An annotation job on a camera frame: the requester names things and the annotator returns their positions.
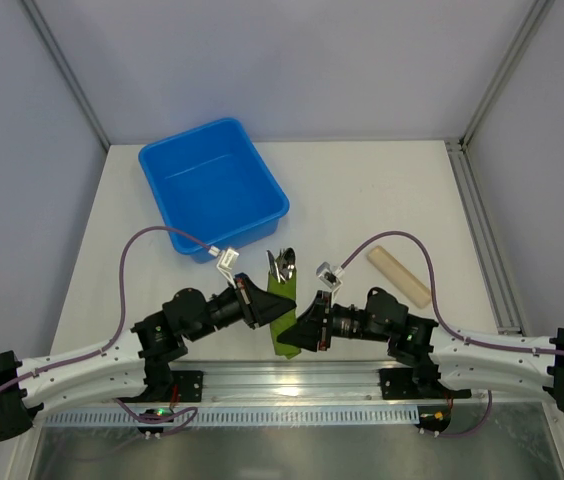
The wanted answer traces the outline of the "green paper napkin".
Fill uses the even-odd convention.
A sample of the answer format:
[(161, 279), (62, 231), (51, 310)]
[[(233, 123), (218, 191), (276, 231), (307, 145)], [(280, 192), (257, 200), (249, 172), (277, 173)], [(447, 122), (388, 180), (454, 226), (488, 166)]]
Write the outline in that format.
[[(296, 301), (297, 281), (293, 277), (286, 283), (280, 283), (269, 273), (267, 278), (267, 291), (290, 300)], [(301, 349), (292, 345), (283, 344), (278, 336), (296, 324), (296, 310), (292, 309), (269, 324), (273, 349), (276, 356), (290, 360), (301, 353)]]

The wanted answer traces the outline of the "beige cutlery tray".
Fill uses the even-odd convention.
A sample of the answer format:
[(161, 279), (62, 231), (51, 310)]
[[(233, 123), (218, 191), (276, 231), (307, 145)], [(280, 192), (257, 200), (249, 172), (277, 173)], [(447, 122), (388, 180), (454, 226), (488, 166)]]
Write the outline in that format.
[(432, 302), (430, 289), (382, 246), (371, 249), (367, 259), (416, 307), (423, 309)]

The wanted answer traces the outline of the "silver spoon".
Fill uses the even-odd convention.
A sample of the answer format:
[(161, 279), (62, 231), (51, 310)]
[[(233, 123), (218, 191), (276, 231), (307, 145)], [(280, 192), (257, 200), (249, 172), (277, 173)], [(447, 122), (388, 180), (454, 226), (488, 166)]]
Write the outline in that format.
[(296, 268), (296, 255), (292, 247), (286, 248), (280, 252), (278, 258), (279, 271), (284, 265), (294, 265)]

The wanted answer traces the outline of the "blue plastic bin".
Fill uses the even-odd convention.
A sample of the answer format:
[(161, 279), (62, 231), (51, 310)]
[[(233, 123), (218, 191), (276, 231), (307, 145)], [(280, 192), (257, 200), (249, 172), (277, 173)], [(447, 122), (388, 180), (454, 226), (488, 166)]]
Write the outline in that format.
[(144, 146), (138, 161), (174, 250), (203, 264), (204, 245), (240, 249), (276, 232), (290, 202), (242, 124), (215, 120)]

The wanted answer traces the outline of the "silver table knife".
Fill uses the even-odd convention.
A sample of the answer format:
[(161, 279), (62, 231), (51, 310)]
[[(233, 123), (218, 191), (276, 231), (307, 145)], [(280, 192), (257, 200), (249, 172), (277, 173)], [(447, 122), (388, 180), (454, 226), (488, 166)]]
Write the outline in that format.
[(269, 274), (270, 276), (277, 282), (282, 283), (283, 279), (280, 275), (279, 265), (277, 262), (277, 257), (273, 254), (272, 251), (267, 251), (267, 259), (269, 264)]

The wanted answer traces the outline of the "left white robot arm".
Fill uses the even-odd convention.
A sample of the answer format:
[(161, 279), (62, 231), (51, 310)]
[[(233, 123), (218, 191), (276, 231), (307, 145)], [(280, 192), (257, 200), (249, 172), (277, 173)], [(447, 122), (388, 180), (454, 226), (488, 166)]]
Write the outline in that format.
[(170, 365), (187, 355), (189, 342), (237, 322), (251, 329), (268, 325), (295, 306), (238, 274), (218, 295), (205, 297), (191, 288), (177, 292), (161, 310), (102, 346), (28, 359), (0, 353), (0, 442), (74, 406), (166, 401), (176, 382)]

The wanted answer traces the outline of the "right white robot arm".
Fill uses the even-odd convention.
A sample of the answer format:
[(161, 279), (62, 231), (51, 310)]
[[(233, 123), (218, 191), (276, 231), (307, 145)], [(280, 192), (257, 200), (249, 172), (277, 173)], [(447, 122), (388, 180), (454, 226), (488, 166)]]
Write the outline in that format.
[(381, 342), (403, 371), (388, 382), (402, 398), (467, 398), (473, 390), (552, 401), (564, 413), (564, 329), (553, 337), (499, 337), (444, 328), (373, 288), (364, 308), (320, 291), (278, 340), (312, 352), (335, 338)]

